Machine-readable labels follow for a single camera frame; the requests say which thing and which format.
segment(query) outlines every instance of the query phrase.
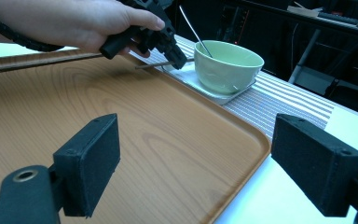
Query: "white saucer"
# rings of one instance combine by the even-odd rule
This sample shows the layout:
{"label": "white saucer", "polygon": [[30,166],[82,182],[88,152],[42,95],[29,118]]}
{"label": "white saucer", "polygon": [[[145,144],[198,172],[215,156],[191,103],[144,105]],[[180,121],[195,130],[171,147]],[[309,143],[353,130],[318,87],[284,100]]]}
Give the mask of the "white saucer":
{"label": "white saucer", "polygon": [[208,99],[214,101],[219,105],[225,105],[230,100],[234,99],[236,96],[240,95],[241,93],[249,90],[249,88],[255,84],[255,81],[247,86],[244,90],[235,92],[233,94],[222,94],[215,91],[211,91],[206,88],[198,79],[196,71],[194,69],[194,63],[187,63],[181,70],[176,70],[170,65],[162,66],[162,69],[165,73],[171,75],[175,79],[181,81],[189,88],[198,93],[204,95]]}

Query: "finger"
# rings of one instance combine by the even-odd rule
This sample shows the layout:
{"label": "finger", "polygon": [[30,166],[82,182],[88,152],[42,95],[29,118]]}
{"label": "finger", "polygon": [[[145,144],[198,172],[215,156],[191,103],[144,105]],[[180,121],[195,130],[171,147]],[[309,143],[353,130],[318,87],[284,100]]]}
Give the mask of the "finger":
{"label": "finger", "polygon": [[155,31],[159,31],[165,26],[162,19],[147,10],[130,7],[128,16],[130,25],[143,26]]}

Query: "screw hole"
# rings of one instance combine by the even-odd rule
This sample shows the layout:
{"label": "screw hole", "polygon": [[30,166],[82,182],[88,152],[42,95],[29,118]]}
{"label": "screw hole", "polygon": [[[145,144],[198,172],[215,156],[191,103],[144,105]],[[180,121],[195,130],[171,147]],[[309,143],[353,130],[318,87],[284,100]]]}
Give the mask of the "screw hole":
{"label": "screw hole", "polygon": [[13,177],[14,182],[25,182],[37,176],[36,170],[23,171]]}

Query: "green bowl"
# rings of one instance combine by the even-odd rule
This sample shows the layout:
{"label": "green bowl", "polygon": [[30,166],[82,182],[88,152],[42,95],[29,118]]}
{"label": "green bowl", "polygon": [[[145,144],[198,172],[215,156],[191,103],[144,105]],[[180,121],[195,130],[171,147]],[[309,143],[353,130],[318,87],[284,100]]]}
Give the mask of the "green bowl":
{"label": "green bowl", "polygon": [[255,81],[264,65],[256,53],[222,41],[204,40],[209,56],[200,42],[194,50],[194,63],[200,82],[212,91],[232,94],[242,91]]}

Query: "human hand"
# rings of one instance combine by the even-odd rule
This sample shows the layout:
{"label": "human hand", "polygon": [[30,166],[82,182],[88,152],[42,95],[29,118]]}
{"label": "human hand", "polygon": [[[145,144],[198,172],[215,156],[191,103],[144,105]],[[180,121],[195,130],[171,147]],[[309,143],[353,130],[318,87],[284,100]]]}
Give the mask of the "human hand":
{"label": "human hand", "polygon": [[[53,45],[98,52],[109,35],[131,25],[161,30],[164,21],[149,11],[115,0],[0,0],[0,21],[14,31]],[[135,40],[120,53],[137,50]]]}

